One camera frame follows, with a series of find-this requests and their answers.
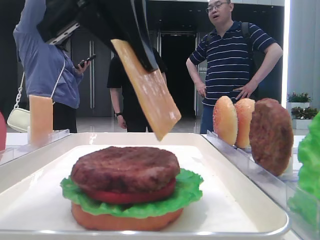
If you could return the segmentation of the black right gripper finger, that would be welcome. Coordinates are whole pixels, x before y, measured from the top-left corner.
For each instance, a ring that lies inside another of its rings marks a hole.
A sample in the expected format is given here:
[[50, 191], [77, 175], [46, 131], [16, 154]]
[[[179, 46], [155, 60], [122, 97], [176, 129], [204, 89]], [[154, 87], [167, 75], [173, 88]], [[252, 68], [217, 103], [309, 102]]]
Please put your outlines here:
[[112, 51], [111, 40], [130, 44], [147, 72], [158, 69], [146, 22], [145, 0], [87, 0], [82, 11], [82, 26]]

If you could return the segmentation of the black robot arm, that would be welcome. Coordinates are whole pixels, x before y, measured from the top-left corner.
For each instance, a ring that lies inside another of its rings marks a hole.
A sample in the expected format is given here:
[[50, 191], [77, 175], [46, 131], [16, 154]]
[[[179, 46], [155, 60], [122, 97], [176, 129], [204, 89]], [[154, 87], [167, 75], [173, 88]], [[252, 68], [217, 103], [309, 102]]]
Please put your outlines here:
[[148, 72], [158, 68], [148, 34], [144, 0], [47, 0], [37, 29], [44, 42], [56, 44], [78, 26], [113, 52], [113, 39], [129, 43]]

